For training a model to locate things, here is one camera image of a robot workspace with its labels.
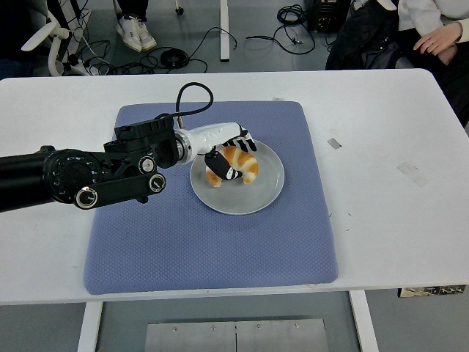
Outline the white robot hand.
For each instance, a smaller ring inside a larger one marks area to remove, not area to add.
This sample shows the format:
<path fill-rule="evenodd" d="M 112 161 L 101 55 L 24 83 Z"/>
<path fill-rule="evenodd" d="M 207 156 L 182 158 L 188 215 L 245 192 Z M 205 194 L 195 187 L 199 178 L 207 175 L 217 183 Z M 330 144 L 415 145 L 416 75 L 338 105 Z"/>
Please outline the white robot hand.
<path fill-rule="evenodd" d="M 222 180 L 241 178 L 243 172 L 240 169 L 234 169 L 217 151 L 218 145 L 234 146 L 237 142 L 244 152 L 248 151 L 248 147 L 256 151 L 256 145 L 250 133 L 235 122 L 206 125 L 192 130 L 179 129 L 175 133 L 185 152 L 178 164 L 187 164 L 196 156 L 203 155 L 206 166 Z"/>

